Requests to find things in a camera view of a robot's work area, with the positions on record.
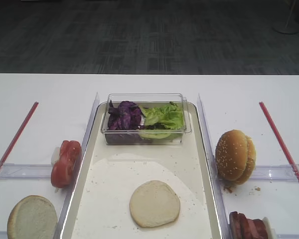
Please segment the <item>right long clear divider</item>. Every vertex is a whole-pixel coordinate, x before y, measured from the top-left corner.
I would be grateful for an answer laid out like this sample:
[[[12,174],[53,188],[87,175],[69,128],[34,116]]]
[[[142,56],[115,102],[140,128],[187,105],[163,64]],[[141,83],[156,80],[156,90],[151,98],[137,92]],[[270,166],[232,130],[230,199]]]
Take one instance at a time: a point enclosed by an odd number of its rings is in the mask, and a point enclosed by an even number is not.
[[[209,173],[209,181],[212,190],[213,203],[216,212],[218,232],[220,234],[221,239],[231,239],[231,228],[227,219],[226,209],[222,196],[221,184],[218,178],[216,161],[212,150],[208,123],[205,116],[204,104],[200,94],[198,94],[197,97],[197,109],[199,114],[201,135],[206,156],[206,164]]]

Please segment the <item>purple cabbage leaves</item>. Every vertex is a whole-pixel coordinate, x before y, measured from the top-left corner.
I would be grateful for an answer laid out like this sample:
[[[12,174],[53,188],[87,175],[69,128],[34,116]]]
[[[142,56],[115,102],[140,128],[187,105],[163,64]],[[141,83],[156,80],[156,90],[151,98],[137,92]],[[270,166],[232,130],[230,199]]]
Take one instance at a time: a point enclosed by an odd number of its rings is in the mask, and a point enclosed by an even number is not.
[[[108,130],[136,130],[141,127],[142,111],[131,101],[122,101],[118,107],[109,102]]]

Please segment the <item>rear tomato slice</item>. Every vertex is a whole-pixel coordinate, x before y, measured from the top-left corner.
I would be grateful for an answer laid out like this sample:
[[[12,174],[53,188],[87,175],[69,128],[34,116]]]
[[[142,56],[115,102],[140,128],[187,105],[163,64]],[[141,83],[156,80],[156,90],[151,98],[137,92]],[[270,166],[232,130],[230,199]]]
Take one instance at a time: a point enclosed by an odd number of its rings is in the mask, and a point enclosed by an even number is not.
[[[65,163],[75,164],[81,153],[81,144],[75,140],[64,140],[60,147],[59,160]]]

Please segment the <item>left long clear divider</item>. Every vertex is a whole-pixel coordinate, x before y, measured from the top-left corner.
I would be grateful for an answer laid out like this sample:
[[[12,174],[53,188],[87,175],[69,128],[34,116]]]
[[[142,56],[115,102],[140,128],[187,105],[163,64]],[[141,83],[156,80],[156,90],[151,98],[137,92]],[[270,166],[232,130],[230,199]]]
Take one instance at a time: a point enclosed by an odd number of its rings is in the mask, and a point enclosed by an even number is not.
[[[84,137],[81,144],[81,153],[76,161],[73,171],[73,179],[68,186],[64,204],[60,213],[59,221],[55,228],[54,239],[70,239],[74,232],[80,200],[83,194],[85,179],[88,171],[88,163],[85,159],[91,159],[92,150],[88,148],[90,135],[93,131],[93,125],[97,109],[100,103],[99,94],[96,94]]]

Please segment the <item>rear bun top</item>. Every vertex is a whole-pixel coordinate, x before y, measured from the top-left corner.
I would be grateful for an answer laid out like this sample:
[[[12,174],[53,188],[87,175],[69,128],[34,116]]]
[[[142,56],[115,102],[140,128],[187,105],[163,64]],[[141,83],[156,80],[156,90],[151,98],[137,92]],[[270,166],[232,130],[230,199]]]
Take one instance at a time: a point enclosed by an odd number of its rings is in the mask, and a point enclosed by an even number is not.
[[[246,140],[247,140],[248,158],[247,158],[245,171],[243,172],[241,177],[236,180],[236,184],[238,185],[244,184],[246,181],[248,181],[248,179],[251,177],[255,169],[255,164],[256,164],[256,149],[254,143],[249,136],[246,136]]]

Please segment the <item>white tomato holder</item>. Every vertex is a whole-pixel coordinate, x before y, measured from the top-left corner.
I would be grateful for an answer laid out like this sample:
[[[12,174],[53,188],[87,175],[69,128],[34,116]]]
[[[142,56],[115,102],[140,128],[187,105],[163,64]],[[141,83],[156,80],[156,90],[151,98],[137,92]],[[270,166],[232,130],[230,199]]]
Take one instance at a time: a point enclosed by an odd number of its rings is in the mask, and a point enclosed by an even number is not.
[[[53,166],[60,158],[60,147],[56,147],[51,157],[51,165]]]

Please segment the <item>long clear divider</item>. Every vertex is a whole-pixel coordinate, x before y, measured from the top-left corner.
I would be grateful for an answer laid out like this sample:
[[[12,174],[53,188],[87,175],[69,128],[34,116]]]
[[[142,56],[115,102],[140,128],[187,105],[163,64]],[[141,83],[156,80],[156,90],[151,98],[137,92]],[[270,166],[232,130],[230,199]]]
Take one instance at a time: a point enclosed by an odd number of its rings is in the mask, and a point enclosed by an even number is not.
[[[218,232],[220,234],[221,239],[231,239],[231,228],[227,219],[226,209],[222,196],[221,184],[218,178],[216,161],[212,150],[208,123],[205,116],[204,104],[200,94],[198,94],[197,97],[197,109],[199,114],[201,135],[206,156],[206,164],[209,173],[209,181],[212,190],[213,203],[216,212]]]
[[[93,125],[97,109],[100,103],[99,94],[96,94],[84,137],[81,144],[81,153],[76,161],[73,171],[73,179],[68,186],[64,204],[60,213],[59,221],[55,228],[54,239],[70,239],[74,232],[80,200],[83,194],[85,179],[88,171],[88,163],[85,159],[91,159],[92,150],[88,148],[90,135],[93,131]]]

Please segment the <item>red tape strip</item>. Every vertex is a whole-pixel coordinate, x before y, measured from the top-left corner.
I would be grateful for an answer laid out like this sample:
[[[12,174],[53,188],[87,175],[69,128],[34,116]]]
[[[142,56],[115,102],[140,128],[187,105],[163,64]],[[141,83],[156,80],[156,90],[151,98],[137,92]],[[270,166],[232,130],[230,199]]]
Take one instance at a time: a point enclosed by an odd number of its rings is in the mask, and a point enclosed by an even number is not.
[[[276,139],[277,139],[277,141],[278,141],[278,143],[279,143],[279,145],[280,145],[280,147],[281,147],[281,149],[282,149],[282,151],[283,151],[283,153],[284,153],[284,155],[285,155],[285,157],[286,157],[286,159],[289,163],[289,165],[291,166],[291,168],[292,168],[292,170],[295,174],[295,176],[298,180],[298,183],[299,183],[299,167],[297,167],[295,161],[293,160],[293,158],[292,158],[292,156],[291,156],[291,154],[290,154],[283,138],[281,137],[281,135],[280,135],[280,133],[279,133],[279,131],[278,131],[278,129],[277,129],[270,113],[269,113],[269,111],[267,110],[265,104],[263,102],[259,102],[259,105],[260,105],[260,107],[261,107],[261,109],[262,109],[262,111],[263,111],[263,113],[264,113],[264,115],[265,115],[265,117],[266,117],[266,119],[267,119],[267,121],[268,121],[268,123],[269,123],[269,125],[270,125],[270,127],[271,127],[271,129],[272,129],[272,131],[273,131],[273,133],[274,133],[274,135],[275,135],[275,137],[276,137]]]
[[[17,140],[19,139],[20,135],[22,134],[24,128],[26,127],[27,123],[31,119],[32,115],[34,114],[36,108],[38,107],[39,102],[34,102],[31,109],[29,110],[28,114],[26,115],[25,119],[23,120],[21,126],[17,130],[16,134],[14,135],[13,139],[11,140],[10,144],[8,145],[7,149],[5,150],[3,156],[0,159],[0,170],[3,167],[4,163],[6,162],[9,154],[11,153],[13,147],[15,146]]]

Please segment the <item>left red tape strip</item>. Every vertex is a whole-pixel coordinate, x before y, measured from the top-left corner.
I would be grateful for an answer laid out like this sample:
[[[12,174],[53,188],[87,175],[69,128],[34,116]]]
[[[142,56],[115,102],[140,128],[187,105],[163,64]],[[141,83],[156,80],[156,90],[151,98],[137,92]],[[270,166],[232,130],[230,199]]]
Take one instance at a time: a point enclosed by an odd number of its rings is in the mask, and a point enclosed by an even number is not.
[[[26,127],[27,123],[31,119],[32,115],[34,114],[36,108],[38,107],[39,102],[34,102],[31,109],[29,110],[28,114],[26,115],[25,119],[23,120],[21,126],[17,130],[16,134],[14,135],[13,139],[11,140],[10,144],[8,145],[7,149],[5,150],[3,156],[0,159],[0,170],[3,167],[4,163],[6,162],[9,154],[11,153],[13,147],[15,146],[17,140],[19,139],[20,135],[22,134],[24,128]]]

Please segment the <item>bun half leaning left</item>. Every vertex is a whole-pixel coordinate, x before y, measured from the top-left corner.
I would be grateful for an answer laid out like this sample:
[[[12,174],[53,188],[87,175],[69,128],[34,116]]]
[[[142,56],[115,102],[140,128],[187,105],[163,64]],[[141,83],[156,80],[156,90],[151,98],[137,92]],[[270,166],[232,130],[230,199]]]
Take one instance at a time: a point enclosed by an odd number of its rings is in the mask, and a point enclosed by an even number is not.
[[[7,222],[9,239],[51,239],[58,222],[54,205],[45,197],[30,195],[12,209]]]

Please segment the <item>clear cross divider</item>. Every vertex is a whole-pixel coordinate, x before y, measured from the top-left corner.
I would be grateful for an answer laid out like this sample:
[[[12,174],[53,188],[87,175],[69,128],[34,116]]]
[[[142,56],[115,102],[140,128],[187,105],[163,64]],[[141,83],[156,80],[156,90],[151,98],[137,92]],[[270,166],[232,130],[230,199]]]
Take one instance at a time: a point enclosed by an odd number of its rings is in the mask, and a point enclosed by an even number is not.
[[[50,164],[0,164],[0,180],[12,179],[50,179]]]
[[[252,181],[299,182],[299,165],[257,165],[249,179]]]

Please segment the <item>right clear cross divider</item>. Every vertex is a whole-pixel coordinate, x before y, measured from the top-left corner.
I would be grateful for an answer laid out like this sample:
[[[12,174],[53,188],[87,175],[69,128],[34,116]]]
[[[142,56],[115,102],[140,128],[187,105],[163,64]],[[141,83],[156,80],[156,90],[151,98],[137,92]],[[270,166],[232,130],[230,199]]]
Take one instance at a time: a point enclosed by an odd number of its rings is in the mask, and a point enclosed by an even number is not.
[[[299,165],[257,165],[249,179],[252,181],[299,182]]]

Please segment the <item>white meat holder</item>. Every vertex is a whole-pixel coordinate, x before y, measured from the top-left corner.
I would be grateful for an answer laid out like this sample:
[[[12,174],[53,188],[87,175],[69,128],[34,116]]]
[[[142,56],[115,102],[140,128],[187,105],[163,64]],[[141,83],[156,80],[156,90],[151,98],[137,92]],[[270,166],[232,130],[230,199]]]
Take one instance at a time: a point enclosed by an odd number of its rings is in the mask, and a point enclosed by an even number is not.
[[[262,219],[264,225],[265,225],[265,228],[266,228],[266,232],[267,232],[267,235],[268,235],[268,239],[273,239],[273,234],[272,234],[272,230],[271,230],[271,226],[270,226],[270,222],[269,222],[269,219],[267,217],[264,217]]]

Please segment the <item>right red tape strip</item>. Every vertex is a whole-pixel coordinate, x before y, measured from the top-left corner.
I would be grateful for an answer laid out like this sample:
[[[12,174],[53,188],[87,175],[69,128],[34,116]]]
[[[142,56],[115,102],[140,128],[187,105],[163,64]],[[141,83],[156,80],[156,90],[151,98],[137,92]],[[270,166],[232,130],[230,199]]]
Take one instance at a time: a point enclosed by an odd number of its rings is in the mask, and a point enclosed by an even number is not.
[[[295,161],[293,160],[293,158],[292,158],[292,156],[291,156],[291,154],[290,154],[283,138],[281,137],[281,135],[280,135],[280,133],[279,133],[279,131],[278,131],[278,129],[277,129],[270,113],[269,113],[269,111],[267,110],[265,104],[263,102],[259,102],[259,105],[260,105],[260,107],[261,107],[261,109],[262,109],[262,111],[263,111],[263,113],[264,113],[264,115],[265,115],[265,117],[266,117],[266,119],[267,119],[267,121],[268,121],[268,123],[269,123],[269,125],[270,125],[270,127],[271,127],[271,129],[272,129],[272,131],[273,131],[273,133],[274,133],[274,135],[275,135],[275,137],[276,137],[276,139],[277,139],[277,141],[278,141],[278,143],[279,143],[279,145],[280,145],[280,147],[281,147],[281,149],[282,149],[282,151],[283,151],[283,153],[284,153],[284,155],[285,155],[285,157],[286,157],[286,159],[289,163],[289,165],[291,166],[291,168],[292,168],[292,170],[295,174],[295,176],[298,180],[298,183],[299,183],[299,167],[297,167]]]

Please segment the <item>clear plastic salad container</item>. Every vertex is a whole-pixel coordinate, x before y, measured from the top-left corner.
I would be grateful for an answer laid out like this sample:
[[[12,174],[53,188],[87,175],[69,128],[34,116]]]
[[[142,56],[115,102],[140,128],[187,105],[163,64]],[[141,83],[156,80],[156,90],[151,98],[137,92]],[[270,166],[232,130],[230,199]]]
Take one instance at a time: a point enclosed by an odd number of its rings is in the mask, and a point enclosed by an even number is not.
[[[174,102],[183,110],[184,128],[148,129],[144,126],[145,117],[142,115],[141,127],[136,130],[108,130],[109,102],[114,107],[122,101],[131,101],[145,108],[161,107],[169,102]],[[150,145],[150,144],[180,144],[186,133],[191,132],[190,115],[186,98],[180,93],[155,93],[155,94],[110,94],[105,106],[102,119],[101,133],[108,145]]]

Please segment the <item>bottom bun slice on tray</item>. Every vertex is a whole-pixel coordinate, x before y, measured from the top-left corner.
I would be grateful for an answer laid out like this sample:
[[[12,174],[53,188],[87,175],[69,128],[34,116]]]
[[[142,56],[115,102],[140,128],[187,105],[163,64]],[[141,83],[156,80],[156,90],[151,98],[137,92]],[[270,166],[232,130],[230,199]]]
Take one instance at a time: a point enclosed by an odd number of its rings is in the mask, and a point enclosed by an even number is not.
[[[176,221],[180,213],[180,199],[168,184],[151,180],[134,190],[129,209],[138,226],[154,228]]]

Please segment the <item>front sesame bun top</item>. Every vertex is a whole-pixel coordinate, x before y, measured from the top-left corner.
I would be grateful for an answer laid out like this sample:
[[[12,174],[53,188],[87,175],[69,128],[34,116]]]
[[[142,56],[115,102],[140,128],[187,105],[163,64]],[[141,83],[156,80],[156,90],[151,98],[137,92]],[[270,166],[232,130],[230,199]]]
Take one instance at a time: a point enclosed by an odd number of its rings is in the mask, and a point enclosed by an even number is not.
[[[215,149],[218,174],[228,181],[235,181],[246,169],[247,138],[240,130],[231,130],[221,135]]]

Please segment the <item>front tomato slice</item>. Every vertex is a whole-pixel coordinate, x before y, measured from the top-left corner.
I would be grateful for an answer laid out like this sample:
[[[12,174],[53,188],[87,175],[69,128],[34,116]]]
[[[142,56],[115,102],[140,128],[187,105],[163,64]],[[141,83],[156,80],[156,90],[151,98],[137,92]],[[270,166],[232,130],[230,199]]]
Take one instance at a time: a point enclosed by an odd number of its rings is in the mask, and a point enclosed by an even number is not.
[[[56,188],[64,188],[71,183],[74,169],[74,161],[61,157],[51,171],[51,184]]]

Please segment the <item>white metal serving tray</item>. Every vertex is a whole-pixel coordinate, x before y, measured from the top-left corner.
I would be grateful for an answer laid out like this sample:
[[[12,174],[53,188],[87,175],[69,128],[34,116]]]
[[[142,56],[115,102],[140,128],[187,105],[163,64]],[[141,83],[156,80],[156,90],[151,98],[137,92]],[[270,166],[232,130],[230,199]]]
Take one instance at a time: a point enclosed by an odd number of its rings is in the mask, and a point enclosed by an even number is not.
[[[106,104],[100,104],[62,239],[222,239],[197,110],[188,106],[192,131],[176,145],[107,145],[101,133]],[[129,202],[141,184],[159,180],[180,199],[176,221],[139,227]]]

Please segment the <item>tomato slice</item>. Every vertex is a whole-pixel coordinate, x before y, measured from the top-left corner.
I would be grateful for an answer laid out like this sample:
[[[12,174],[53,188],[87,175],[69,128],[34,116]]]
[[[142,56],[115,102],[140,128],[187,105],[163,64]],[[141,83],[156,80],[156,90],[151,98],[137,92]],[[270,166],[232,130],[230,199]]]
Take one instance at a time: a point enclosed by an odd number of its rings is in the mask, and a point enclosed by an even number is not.
[[[81,144],[75,140],[64,140],[60,147],[59,160],[65,163],[75,164],[81,153]]]
[[[74,161],[61,157],[51,171],[51,184],[56,188],[64,188],[71,183],[74,169]]]

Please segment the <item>green lettuce pile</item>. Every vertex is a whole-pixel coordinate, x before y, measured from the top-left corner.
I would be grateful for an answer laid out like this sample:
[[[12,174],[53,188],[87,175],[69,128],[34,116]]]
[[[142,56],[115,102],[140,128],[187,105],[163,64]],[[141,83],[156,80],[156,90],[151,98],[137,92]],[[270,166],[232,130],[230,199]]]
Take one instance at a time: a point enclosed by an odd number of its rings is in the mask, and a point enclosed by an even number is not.
[[[184,128],[183,110],[174,102],[161,107],[139,106],[139,108],[145,117],[144,126],[148,129],[180,130]]]

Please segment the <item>left clear cross divider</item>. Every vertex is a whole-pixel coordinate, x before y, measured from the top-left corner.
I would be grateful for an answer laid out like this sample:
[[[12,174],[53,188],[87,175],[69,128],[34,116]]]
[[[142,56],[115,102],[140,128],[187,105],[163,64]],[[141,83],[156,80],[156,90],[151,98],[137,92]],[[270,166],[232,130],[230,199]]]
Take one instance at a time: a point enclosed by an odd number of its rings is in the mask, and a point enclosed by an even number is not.
[[[50,179],[50,164],[0,164],[0,180],[12,179]]]

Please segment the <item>rear meat slice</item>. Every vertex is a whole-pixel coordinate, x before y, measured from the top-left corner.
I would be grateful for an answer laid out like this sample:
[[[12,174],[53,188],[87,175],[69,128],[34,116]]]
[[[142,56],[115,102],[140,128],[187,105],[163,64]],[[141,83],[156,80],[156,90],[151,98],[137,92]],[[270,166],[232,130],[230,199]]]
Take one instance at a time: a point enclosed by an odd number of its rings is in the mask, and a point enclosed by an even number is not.
[[[244,222],[244,238],[245,239],[268,239],[265,224],[259,220],[246,219]]]

